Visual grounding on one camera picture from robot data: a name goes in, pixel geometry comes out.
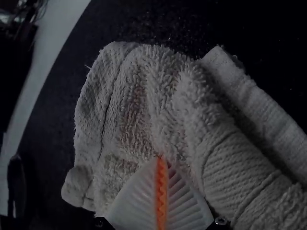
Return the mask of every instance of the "screw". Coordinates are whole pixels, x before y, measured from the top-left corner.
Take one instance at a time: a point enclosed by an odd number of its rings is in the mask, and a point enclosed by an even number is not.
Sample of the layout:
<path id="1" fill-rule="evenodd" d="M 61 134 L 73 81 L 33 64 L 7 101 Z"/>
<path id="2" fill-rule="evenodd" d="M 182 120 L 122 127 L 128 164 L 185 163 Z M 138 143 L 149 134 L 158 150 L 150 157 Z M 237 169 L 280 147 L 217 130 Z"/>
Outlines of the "screw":
<path id="1" fill-rule="evenodd" d="M 215 218 L 214 222 L 217 225 L 226 225 L 228 221 L 226 220 L 225 217 L 217 217 Z"/>
<path id="2" fill-rule="evenodd" d="M 102 220 L 98 219 L 98 220 L 96 221 L 96 223 L 95 223 L 95 226 L 96 226 L 97 228 L 102 228 L 102 227 L 104 226 L 104 223 L 103 223 Z"/>

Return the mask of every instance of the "dark carpet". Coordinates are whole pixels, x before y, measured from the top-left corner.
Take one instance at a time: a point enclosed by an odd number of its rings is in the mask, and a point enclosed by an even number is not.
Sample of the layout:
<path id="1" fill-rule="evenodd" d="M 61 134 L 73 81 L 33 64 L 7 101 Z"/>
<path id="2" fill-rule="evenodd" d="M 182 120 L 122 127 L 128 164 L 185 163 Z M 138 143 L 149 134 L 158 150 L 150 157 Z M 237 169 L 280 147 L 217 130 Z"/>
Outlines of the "dark carpet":
<path id="1" fill-rule="evenodd" d="M 256 83 L 306 131 L 303 3 L 288 1 L 92 0 L 35 104 L 19 152 L 33 160 L 33 229 L 86 229 L 93 214 L 61 199 L 73 166 L 74 108 L 88 68 L 112 41 L 163 44 L 193 58 L 216 45 L 237 55 Z"/>

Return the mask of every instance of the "folded towel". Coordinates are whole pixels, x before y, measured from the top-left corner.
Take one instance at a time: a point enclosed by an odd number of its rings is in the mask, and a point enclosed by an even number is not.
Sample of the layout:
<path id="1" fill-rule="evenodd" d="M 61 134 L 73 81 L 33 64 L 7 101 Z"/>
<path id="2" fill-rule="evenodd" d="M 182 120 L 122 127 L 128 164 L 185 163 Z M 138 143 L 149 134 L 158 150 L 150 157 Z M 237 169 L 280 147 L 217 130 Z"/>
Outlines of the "folded towel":
<path id="1" fill-rule="evenodd" d="M 163 154 L 235 229 L 307 228 L 306 136 L 238 66 L 220 47 L 194 61 L 163 46 L 107 45 L 77 102 L 63 199 L 101 216 Z"/>

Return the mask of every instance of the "white surface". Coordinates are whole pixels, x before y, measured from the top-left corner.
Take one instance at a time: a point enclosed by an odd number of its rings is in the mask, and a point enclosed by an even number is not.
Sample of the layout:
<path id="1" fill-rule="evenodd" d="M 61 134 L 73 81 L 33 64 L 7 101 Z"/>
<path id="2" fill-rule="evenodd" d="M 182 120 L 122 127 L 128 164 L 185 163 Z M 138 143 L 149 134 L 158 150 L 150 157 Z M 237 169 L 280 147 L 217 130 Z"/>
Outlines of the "white surface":
<path id="1" fill-rule="evenodd" d="M 0 155 L 0 215 L 7 215 L 7 166 L 17 152 L 24 129 L 44 82 L 67 37 L 90 0 L 50 0 L 37 23 L 32 66 L 20 94 Z"/>

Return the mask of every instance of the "orange strip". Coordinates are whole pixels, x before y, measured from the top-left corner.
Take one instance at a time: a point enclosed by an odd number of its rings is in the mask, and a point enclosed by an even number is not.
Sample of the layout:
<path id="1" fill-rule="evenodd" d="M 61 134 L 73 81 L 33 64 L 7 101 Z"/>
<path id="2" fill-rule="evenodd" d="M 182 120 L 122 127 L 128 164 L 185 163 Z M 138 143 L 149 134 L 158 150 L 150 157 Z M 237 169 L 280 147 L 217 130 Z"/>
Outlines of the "orange strip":
<path id="1" fill-rule="evenodd" d="M 158 158 L 156 171 L 156 213 L 157 230 L 166 229 L 166 208 L 167 208 L 167 165 L 166 162 Z"/>

